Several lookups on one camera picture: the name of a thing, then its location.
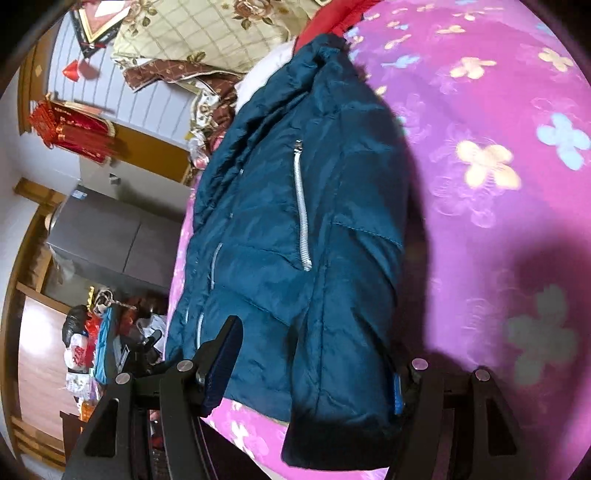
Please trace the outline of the red hanging decoration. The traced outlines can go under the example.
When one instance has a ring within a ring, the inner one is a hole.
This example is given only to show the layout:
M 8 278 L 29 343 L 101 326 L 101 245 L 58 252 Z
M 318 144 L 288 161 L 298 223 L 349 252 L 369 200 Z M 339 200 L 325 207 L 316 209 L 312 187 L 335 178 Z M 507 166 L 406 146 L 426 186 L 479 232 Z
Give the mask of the red hanging decoration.
M 29 115 L 32 129 L 50 149 L 60 148 L 99 165 L 120 153 L 113 124 L 78 104 L 47 95 Z

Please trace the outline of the teal quilted down jacket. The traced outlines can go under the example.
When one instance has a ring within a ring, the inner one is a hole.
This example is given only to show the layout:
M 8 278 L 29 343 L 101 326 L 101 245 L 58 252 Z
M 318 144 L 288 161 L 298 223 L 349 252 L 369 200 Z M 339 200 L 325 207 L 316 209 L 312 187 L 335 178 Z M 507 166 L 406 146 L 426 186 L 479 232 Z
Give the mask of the teal quilted down jacket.
M 287 423 L 290 466 L 391 461 L 408 197 L 403 135 L 334 35 L 252 96 L 202 175 L 165 356 L 191 358 L 240 318 L 225 394 Z

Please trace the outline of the cream rose pattern quilt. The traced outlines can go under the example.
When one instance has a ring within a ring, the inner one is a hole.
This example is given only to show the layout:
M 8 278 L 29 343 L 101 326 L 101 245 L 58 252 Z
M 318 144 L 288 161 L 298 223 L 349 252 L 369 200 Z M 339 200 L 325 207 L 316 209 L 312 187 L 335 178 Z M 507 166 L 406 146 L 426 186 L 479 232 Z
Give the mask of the cream rose pattern quilt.
M 120 68 L 190 61 L 245 73 L 297 37 L 325 1 L 134 1 L 114 40 Z

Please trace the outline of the pink floral bed sheet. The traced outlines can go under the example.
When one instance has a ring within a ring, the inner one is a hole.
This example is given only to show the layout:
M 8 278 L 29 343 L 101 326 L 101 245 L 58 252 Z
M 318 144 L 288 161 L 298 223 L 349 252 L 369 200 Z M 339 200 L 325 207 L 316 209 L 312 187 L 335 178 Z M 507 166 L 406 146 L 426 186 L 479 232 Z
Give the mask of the pink floral bed sheet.
M 383 1 L 346 39 L 412 154 L 406 340 L 493 370 L 536 478 L 587 478 L 589 63 L 518 1 Z

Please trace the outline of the clutter pile on floor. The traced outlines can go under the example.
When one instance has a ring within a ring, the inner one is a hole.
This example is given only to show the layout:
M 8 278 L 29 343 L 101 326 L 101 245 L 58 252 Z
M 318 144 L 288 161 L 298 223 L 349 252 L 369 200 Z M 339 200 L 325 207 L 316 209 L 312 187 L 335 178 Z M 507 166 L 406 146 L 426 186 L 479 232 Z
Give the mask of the clutter pile on floor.
M 137 360 L 147 373 L 162 360 L 167 300 L 158 294 L 124 298 L 91 286 L 84 305 L 71 308 L 62 325 L 65 389 L 78 418 L 87 421 L 110 381 Z

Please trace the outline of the white folded cloth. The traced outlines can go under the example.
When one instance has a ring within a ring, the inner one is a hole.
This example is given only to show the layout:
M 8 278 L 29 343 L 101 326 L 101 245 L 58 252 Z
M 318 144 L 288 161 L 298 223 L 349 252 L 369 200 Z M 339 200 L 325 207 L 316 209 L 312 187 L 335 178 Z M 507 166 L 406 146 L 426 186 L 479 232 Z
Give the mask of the white folded cloth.
M 235 84 L 235 112 L 242 109 L 252 99 L 252 95 L 263 88 L 277 70 L 290 62 L 294 55 L 295 42 L 296 40 L 290 40 L 274 47 L 269 54 L 266 54 L 252 67 L 252 70 L 245 74 L 242 80 Z

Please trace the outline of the red garment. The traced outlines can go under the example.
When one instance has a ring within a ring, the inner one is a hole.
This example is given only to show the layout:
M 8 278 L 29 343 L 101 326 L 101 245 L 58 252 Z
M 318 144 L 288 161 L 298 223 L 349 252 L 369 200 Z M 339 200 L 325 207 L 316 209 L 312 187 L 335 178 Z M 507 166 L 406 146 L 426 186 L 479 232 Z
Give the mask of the red garment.
M 315 13 L 314 17 L 297 36 L 294 52 L 322 34 L 334 34 L 342 37 L 359 21 L 362 20 L 370 8 L 380 3 L 380 0 L 332 0 Z

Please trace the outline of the brown patterned quilt edge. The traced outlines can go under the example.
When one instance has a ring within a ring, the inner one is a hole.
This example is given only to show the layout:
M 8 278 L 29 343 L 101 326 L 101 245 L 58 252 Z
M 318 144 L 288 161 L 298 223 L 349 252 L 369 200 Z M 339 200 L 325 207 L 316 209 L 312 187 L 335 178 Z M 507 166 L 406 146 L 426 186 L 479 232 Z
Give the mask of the brown patterned quilt edge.
M 190 134 L 212 151 L 235 118 L 236 85 L 243 75 L 202 62 L 153 59 L 124 67 L 123 77 L 133 91 L 163 81 L 190 92 Z

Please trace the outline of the grey cabinet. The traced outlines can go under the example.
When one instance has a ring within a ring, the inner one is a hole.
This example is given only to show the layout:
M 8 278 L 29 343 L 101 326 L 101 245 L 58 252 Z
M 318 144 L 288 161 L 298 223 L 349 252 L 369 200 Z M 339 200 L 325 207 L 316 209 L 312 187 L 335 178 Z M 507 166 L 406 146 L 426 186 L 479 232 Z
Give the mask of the grey cabinet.
M 190 187 L 115 161 L 80 159 L 46 245 L 64 272 L 124 293 L 167 295 Z

